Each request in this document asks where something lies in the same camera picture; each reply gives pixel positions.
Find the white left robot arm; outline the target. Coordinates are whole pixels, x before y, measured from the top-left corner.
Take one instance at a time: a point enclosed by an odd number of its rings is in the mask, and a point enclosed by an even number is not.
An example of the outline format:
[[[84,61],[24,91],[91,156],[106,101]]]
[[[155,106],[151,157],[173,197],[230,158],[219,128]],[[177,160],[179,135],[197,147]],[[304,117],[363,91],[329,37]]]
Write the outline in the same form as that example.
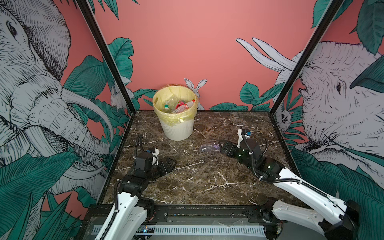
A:
[[[115,185],[113,208],[96,239],[133,239],[142,223],[155,215],[154,201],[143,198],[143,192],[150,182],[173,172],[176,165],[170,158],[136,157],[132,171]]]

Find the clear bottle white label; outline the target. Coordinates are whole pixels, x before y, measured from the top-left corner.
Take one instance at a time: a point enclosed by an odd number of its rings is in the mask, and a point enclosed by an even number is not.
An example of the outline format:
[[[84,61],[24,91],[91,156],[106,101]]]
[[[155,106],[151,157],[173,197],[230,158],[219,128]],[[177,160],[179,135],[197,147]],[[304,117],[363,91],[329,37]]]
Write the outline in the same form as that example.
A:
[[[167,100],[164,101],[164,112],[172,113],[176,106],[178,105],[180,99],[176,95],[172,95]]]

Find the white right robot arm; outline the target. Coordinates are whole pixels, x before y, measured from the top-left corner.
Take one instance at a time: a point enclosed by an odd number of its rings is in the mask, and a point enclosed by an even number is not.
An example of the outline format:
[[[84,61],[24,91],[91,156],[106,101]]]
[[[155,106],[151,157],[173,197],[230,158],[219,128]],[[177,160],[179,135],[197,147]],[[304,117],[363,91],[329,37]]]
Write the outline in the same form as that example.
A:
[[[219,141],[219,149],[250,169],[259,181],[273,184],[308,206],[306,209],[269,198],[260,207],[260,216],[266,222],[292,222],[328,240],[358,239],[360,206],[356,202],[345,202],[304,181],[277,160],[267,157],[257,142],[245,136],[237,144]]]

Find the bottle red green label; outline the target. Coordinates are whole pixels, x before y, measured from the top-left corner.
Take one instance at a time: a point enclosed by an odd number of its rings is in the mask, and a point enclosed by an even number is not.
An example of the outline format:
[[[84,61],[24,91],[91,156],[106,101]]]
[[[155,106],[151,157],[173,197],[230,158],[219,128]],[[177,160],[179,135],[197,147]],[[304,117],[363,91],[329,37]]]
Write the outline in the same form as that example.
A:
[[[184,105],[185,102],[183,101],[179,101],[178,104],[176,105],[176,109],[179,108],[180,106]]]

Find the clear bottle purple label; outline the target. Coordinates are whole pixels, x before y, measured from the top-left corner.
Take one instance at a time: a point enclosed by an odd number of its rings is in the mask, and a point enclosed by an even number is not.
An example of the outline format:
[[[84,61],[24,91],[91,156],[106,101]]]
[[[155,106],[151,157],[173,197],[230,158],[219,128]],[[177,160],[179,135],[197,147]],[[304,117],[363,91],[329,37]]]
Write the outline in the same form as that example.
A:
[[[218,142],[206,143],[200,146],[201,153],[219,152],[219,151],[220,151],[220,145]]]

